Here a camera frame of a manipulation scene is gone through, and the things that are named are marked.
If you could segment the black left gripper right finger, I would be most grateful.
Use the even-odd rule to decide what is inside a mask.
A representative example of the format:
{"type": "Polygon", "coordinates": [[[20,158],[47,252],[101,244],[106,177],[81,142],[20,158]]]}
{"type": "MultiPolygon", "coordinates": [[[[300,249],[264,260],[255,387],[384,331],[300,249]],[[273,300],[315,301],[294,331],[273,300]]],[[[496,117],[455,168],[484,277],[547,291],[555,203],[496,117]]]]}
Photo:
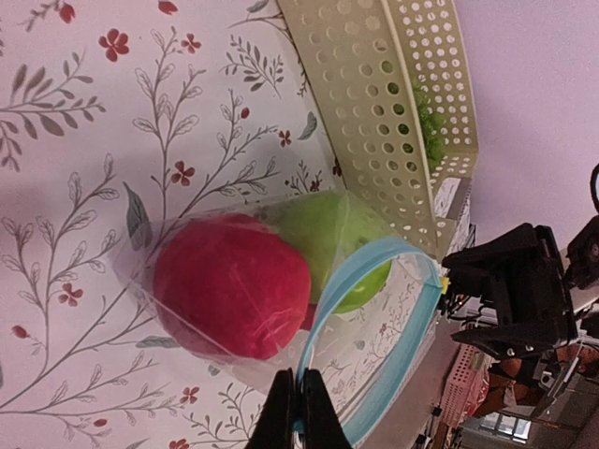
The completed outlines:
{"type": "Polygon", "coordinates": [[[306,369],[301,381],[302,446],[307,449],[351,449],[321,373],[306,369]]]}

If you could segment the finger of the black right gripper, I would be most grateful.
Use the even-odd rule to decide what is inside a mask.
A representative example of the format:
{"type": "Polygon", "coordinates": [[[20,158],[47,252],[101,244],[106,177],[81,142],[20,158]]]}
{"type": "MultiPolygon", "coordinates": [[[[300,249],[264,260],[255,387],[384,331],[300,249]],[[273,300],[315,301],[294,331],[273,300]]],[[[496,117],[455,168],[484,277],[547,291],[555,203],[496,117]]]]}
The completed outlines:
{"type": "Polygon", "coordinates": [[[454,333],[452,340],[474,346],[497,360],[527,358],[552,349],[557,330],[553,325],[476,327],[454,333]]]}
{"type": "Polygon", "coordinates": [[[509,263],[523,261],[536,243],[533,226],[521,224],[488,243],[446,256],[442,267],[448,269],[451,286],[458,290],[481,290],[485,280],[502,274],[509,263]]]}

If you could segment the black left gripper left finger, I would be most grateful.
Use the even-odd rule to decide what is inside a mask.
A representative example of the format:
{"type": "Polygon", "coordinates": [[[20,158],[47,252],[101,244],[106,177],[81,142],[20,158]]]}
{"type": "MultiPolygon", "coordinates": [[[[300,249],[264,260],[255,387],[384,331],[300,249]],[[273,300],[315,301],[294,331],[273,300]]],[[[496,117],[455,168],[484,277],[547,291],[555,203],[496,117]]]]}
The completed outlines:
{"type": "Polygon", "coordinates": [[[295,423],[295,378],[292,369],[279,370],[250,438],[250,449],[290,449],[295,423]]]}

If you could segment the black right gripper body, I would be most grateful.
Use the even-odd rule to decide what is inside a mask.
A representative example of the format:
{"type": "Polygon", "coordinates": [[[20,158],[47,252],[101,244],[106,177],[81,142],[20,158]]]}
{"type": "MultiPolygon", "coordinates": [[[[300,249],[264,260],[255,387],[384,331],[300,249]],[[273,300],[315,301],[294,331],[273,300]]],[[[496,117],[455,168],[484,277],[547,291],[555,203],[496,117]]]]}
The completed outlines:
{"type": "Polygon", "coordinates": [[[496,310],[497,327],[553,325],[557,349],[577,339],[577,324],[553,232],[544,225],[533,228],[536,247],[488,279],[486,300],[496,310]]]}

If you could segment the green apple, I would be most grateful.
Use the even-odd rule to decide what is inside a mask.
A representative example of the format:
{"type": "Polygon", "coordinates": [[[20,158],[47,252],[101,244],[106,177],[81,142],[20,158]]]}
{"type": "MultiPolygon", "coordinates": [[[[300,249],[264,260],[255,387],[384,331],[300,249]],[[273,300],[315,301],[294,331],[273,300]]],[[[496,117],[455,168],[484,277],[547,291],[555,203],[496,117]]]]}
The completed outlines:
{"type": "Polygon", "coordinates": [[[332,273],[366,244],[392,236],[378,213],[348,193],[321,192],[295,198],[278,213],[279,236],[299,251],[312,275],[310,302],[317,304],[332,273]]]}

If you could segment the clear blue zip top bag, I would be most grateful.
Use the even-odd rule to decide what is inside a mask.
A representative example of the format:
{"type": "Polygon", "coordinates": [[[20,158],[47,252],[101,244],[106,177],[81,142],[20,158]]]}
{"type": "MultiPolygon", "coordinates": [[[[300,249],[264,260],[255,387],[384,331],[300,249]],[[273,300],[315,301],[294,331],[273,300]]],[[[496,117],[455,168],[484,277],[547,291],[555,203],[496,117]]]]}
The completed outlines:
{"type": "Polygon", "coordinates": [[[354,448],[398,396],[442,294],[437,263],[323,191],[152,221],[128,197],[114,268],[187,353],[266,397],[253,448],[354,448]]]}

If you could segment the red apple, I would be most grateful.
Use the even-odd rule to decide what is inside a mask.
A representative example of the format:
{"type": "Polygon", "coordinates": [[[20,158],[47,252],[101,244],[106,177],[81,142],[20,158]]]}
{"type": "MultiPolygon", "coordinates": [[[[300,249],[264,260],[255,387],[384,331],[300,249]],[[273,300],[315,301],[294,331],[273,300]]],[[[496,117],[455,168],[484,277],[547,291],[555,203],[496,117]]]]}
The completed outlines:
{"type": "Polygon", "coordinates": [[[153,276],[164,329],[198,356],[274,357],[300,329],[311,287],[304,257],[241,213],[189,223],[153,276]]]}

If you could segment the light green perforated plastic basket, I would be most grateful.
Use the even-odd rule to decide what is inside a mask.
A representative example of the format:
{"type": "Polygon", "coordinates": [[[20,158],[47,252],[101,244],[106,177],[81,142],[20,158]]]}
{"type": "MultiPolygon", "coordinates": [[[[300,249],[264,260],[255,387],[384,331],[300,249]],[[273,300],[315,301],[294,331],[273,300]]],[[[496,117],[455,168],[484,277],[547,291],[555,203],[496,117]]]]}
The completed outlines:
{"type": "Polygon", "coordinates": [[[478,159],[475,102],[451,1],[283,1],[346,188],[411,244],[457,249],[478,159]],[[446,155],[429,170],[412,82],[442,113],[446,155]]]}

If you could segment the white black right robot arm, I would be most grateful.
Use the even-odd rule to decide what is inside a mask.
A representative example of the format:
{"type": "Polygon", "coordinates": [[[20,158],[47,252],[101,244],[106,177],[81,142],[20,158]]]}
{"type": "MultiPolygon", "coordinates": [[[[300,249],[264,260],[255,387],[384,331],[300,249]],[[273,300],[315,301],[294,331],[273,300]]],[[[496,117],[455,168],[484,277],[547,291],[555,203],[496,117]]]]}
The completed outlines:
{"type": "Polygon", "coordinates": [[[598,295],[598,220],[592,218],[560,251],[546,225],[521,224],[485,244],[442,261],[446,298],[479,298],[495,310],[493,327],[453,334],[491,357],[525,358],[577,340],[574,296],[598,295]]]}

